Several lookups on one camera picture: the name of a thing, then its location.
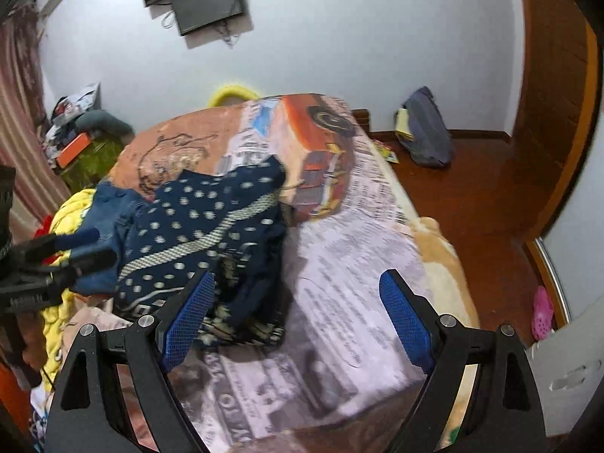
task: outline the navy polka dot cloth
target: navy polka dot cloth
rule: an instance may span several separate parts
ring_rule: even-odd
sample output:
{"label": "navy polka dot cloth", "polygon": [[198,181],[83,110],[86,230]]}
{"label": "navy polka dot cloth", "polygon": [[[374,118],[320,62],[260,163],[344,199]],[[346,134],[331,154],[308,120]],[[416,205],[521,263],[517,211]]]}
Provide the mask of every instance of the navy polka dot cloth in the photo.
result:
{"label": "navy polka dot cloth", "polygon": [[285,169],[275,157],[222,177],[183,170],[137,215],[116,287],[116,313],[154,313],[199,269],[216,279],[196,344],[276,344],[286,224]]}

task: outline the clutter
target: clutter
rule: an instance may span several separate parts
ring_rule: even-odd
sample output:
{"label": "clutter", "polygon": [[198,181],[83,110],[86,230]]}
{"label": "clutter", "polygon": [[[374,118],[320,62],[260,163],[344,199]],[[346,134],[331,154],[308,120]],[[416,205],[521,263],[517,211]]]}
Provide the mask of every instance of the clutter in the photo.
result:
{"label": "clutter", "polygon": [[132,126],[102,109],[86,111],[75,120],[74,125],[77,133],[102,131],[119,138],[134,134]]}
{"label": "clutter", "polygon": [[81,116],[87,110],[94,108],[99,96],[99,86],[100,83],[86,85],[79,92],[59,101],[52,114],[52,125],[56,128],[50,128],[46,134],[46,140],[52,140],[53,135],[60,131],[62,126]]}
{"label": "clutter", "polygon": [[60,172],[72,193],[96,186],[114,166],[124,145],[110,134],[97,137],[99,131],[86,134],[91,142]]}
{"label": "clutter", "polygon": [[59,167],[65,168],[70,162],[76,158],[85,147],[90,144],[90,138],[86,133],[80,133],[76,136],[76,138],[69,143],[59,156],[57,157],[57,163]]}
{"label": "clutter", "polygon": [[552,318],[554,317],[554,305],[543,286],[537,288],[533,300],[533,321],[531,331],[536,341],[542,341],[552,332]]}
{"label": "clutter", "polygon": [[432,168],[449,165],[453,158],[453,143],[430,89],[416,90],[403,107],[407,114],[399,111],[396,134],[412,160]]}

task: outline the backpack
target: backpack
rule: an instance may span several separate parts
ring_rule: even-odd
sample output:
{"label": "backpack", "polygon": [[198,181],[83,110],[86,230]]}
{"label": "backpack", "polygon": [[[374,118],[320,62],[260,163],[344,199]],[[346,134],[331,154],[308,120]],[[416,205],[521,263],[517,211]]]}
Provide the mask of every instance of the backpack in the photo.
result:
{"label": "backpack", "polygon": [[412,160],[421,166],[443,168],[453,158],[451,135],[428,87],[422,87],[403,104],[407,109],[411,136],[397,134]]}

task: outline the blue gripper pad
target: blue gripper pad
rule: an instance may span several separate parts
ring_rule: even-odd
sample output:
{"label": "blue gripper pad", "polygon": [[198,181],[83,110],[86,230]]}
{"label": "blue gripper pad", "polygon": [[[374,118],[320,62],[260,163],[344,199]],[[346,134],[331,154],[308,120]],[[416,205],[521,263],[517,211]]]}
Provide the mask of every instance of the blue gripper pad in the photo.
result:
{"label": "blue gripper pad", "polygon": [[429,374],[434,368],[430,334],[388,272],[384,272],[379,278],[379,297],[409,360]]}
{"label": "blue gripper pad", "polygon": [[165,332],[165,347],[161,359],[163,370],[168,373],[172,368],[182,364],[186,353],[191,348],[203,318],[210,309],[214,299],[214,277],[206,272],[180,312]]}

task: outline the orange box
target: orange box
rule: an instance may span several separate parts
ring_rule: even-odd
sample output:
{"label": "orange box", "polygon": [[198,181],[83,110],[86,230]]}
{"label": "orange box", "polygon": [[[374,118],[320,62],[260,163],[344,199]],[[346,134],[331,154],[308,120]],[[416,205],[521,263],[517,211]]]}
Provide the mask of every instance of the orange box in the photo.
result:
{"label": "orange box", "polygon": [[77,157],[85,147],[90,144],[90,138],[86,133],[78,134],[75,139],[69,143],[61,154],[57,157],[57,163],[59,167],[65,168],[69,165],[75,157]]}

